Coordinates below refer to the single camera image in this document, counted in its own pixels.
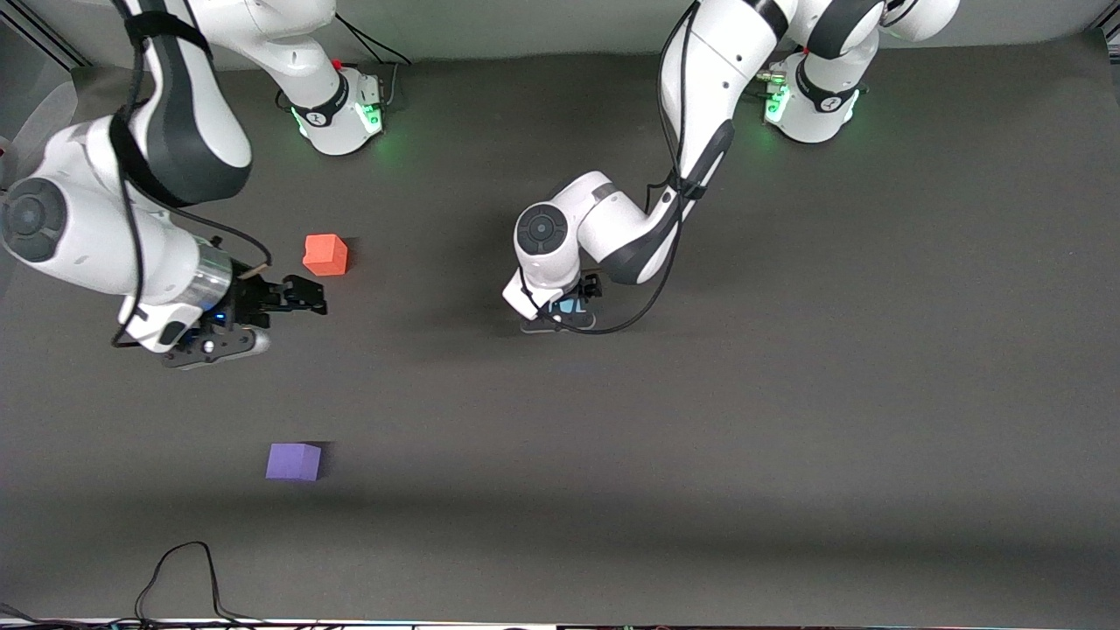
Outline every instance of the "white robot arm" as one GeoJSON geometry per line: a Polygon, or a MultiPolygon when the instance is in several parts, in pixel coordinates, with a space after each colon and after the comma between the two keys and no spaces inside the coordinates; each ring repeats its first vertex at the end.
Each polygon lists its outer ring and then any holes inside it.
{"type": "Polygon", "coordinates": [[[330,24],[335,0],[195,0],[211,44],[261,66],[292,103],[300,132],[320,152],[353,152],[382,130],[377,78],[336,68],[309,33],[330,24]]]}
{"type": "Polygon", "coordinates": [[[325,313],[321,287],[296,277],[282,286],[265,282],[171,223],[170,209],[240,192],[252,154],[218,90],[190,6],[121,0],[119,9],[143,49],[155,94],[132,115],[125,110],[76,124],[48,141],[43,163],[0,206],[4,248],[49,276],[127,296],[120,322],[140,345],[164,353],[165,364],[189,368],[263,352],[268,312],[325,313]]]}
{"type": "Polygon", "coordinates": [[[769,66],[771,76],[780,82],[768,86],[766,122],[799,142],[830,140],[851,120],[859,82],[879,50],[878,28],[899,39],[922,41],[949,25],[959,3],[802,0],[790,37],[805,52],[769,66]]]}
{"type": "Polygon", "coordinates": [[[767,120],[794,139],[816,142],[850,117],[856,85],[878,49],[876,29],[930,37],[949,22],[958,1],[698,0],[662,56],[660,99],[679,141],[668,188],[646,213],[592,172],[530,206],[514,231],[521,267],[503,297],[526,319],[560,322],[549,306],[581,297],[580,248],[616,282],[642,284],[657,274],[731,145],[743,90],[786,31],[815,54],[797,53],[764,73],[777,86],[767,120]],[[793,86],[786,76],[796,78],[793,86]]]}
{"type": "Polygon", "coordinates": [[[676,232],[731,145],[739,95],[785,35],[797,0],[702,0],[662,56],[660,99],[679,149],[674,175],[646,214],[603,173],[588,173],[517,220],[521,269],[503,296],[526,319],[580,280],[582,247],[616,282],[661,269],[676,232]]]}

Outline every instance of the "gray table surface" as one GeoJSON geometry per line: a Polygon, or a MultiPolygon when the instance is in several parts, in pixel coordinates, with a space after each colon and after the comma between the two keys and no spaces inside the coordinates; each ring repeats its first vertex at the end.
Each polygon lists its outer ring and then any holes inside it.
{"type": "MultiPolygon", "coordinates": [[[[193,372],[110,350],[116,298],[17,267],[0,599],[124,614],[202,538],[226,604],[268,617],[1120,626],[1100,37],[885,52],[825,146],[745,101],[650,316],[519,334],[517,213],[588,169],[635,197],[664,175],[654,75],[420,64],[386,135],[342,158],[264,74],[223,76],[254,172],[199,210],[271,244],[277,278],[307,233],[352,239],[355,265],[325,280],[329,316],[277,317],[267,354],[193,372]],[[287,441],[330,442],[326,478],[267,482],[287,441]]],[[[609,286],[600,319],[648,290],[609,286]]],[[[166,580],[152,614],[207,614],[200,556],[166,580]]]]}

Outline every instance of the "orange cube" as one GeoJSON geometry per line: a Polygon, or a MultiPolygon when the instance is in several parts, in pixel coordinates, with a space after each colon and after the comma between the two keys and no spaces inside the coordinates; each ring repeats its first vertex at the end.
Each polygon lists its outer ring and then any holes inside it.
{"type": "Polygon", "coordinates": [[[308,234],[304,242],[304,267],[316,276],[346,272],[346,243],[337,234],[308,234]]]}

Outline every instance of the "purple cube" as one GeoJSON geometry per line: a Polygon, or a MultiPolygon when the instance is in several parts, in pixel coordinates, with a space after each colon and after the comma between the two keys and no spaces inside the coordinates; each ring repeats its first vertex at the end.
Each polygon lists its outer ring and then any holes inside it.
{"type": "Polygon", "coordinates": [[[315,481],[319,479],[319,447],[310,444],[273,444],[264,479],[315,481]]]}

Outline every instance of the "green led light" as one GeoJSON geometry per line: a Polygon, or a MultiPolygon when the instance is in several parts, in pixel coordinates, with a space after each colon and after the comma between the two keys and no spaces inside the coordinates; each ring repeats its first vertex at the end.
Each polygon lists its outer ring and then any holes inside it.
{"type": "Polygon", "coordinates": [[[851,105],[848,106],[848,113],[846,113],[843,115],[843,121],[844,122],[848,122],[849,120],[851,120],[851,117],[853,115],[853,112],[856,111],[856,101],[859,100],[859,94],[860,94],[859,90],[856,90],[856,93],[851,95],[851,105]]]}
{"type": "Polygon", "coordinates": [[[790,86],[783,85],[776,94],[769,98],[769,104],[766,105],[766,120],[777,124],[782,120],[782,114],[785,113],[785,105],[790,102],[790,86]]]}
{"type": "Polygon", "coordinates": [[[372,136],[381,131],[381,108],[377,105],[363,105],[354,103],[354,111],[357,112],[362,126],[372,136]]]}
{"type": "Polygon", "coordinates": [[[299,135],[307,138],[307,129],[304,129],[304,121],[296,113],[296,108],[291,108],[291,115],[296,119],[296,124],[299,126],[299,135]]]}

